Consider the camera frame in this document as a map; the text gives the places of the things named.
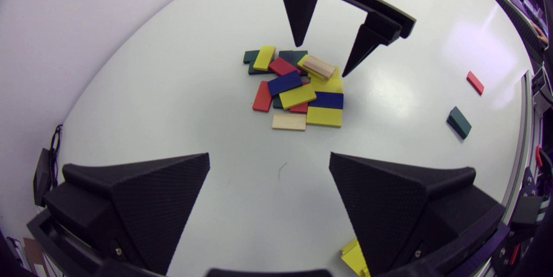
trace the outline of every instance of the white table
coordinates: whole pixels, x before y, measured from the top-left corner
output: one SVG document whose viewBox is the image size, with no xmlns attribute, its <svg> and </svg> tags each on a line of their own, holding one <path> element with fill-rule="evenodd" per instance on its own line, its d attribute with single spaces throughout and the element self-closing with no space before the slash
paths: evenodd
<svg viewBox="0 0 553 277">
<path fill-rule="evenodd" d="M 330 151 L 436 168 L 472 166 L 503 199 L 531 64 L 493 0 L 385 0 L 417 19 L 408 39 L 378 47 L 344 80 L 341 129 L 271 130 L 253 111 L 260 80 L 243 52 L 294 49 L 282 0 L 175 0 L 105 64 L 65 121 L 60 164 L 103 166 L 208 151 L 211 170 L 168 271 L 295 271 L 340 260 L 354 238 L 328 171 Z M 346 63 L 365 13 L 319 0 L 302 49 Z M 485 86 L 478 96 L 471 70 Z M 464 141 L 446 124 L 458 106 Z"/>
</svg>

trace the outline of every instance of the black mount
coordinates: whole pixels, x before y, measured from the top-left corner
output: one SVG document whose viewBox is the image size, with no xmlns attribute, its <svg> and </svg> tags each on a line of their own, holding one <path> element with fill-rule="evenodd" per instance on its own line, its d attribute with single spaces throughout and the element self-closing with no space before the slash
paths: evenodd
<svg viewBox="0 0 553 277">
<path fill-rule="evenodd" d="M 317 0 L 283 0 L 296 47 L 303 44 Z M 407 38 L 416 19 L 382 0 L 342 0 L 367 12 L 357 32 L 342 76 L 359 65 L 378 45 L 389 45 L 398 37 Z"/>
</svg>

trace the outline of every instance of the blue block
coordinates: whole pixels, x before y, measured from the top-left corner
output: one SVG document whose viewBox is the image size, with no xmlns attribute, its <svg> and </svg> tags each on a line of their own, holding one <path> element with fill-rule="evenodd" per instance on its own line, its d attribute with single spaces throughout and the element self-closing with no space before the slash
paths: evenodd
<svg viewBox="0 0 553 277">
<path fill-rule="evenodd" d="M 269 86 L 271 96 L 276 96 L 281 92 L 302 86 L 302 79 L 300 78 L 300 74 L 294 70 L 288 74 L 279 76 L 274 80 L 270 80 L 267 82 L 267 86 Z"/>
<path fill-rule="evenodd" d="M 315 92 L 317 99 L 309 102 L 309 106 L 328 109 L 343 109 L 344 95 L 342 93 Z"/>
</svg>

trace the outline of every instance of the black cable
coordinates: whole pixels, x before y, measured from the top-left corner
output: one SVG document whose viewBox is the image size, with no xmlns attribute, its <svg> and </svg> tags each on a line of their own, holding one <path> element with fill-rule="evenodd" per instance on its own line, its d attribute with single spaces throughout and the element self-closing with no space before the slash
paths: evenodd
<svg viewBox="0 0 553 277">
<path fill-rule="evenodd" d="M 50 151 L 48 152 L 48 164 L 50 176 L 52 177 L 52 188 L 57 186 L 57 154 L 61 143 L 61 127 L 63 127 L 63 125 L 58 125 L 56 127 L 56 131 L 54 131 L 54 135 L 52 136 L 52 141 L 50 143 Z"/>
</svg>

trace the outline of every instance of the textured black surface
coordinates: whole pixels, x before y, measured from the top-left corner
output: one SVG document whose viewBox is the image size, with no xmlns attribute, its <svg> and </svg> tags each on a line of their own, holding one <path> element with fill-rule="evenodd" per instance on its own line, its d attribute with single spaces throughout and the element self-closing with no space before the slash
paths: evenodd
<svg viewBox="0 0 553 277">
<path fill-rule="evenodd" d="M 146 268 L 165 274 L 209 171 L 207 153 L 109 167 L 65 165 L 65 181 L 111 200 Z"/>
<path fill-rule="evenodd" d="M 429 169 L 332 153 L 330 172 L 367 261 L 389 269 L 428 200 L 472 185 L 473 168 Z"/>
<path fill-rule="evenodd" d="M 297 271 L 294 273 L 250 273 L 212 269 L 206 277 L 332 277 L 332 275 L 324 269 L 318 271 Z"/>
</svg>

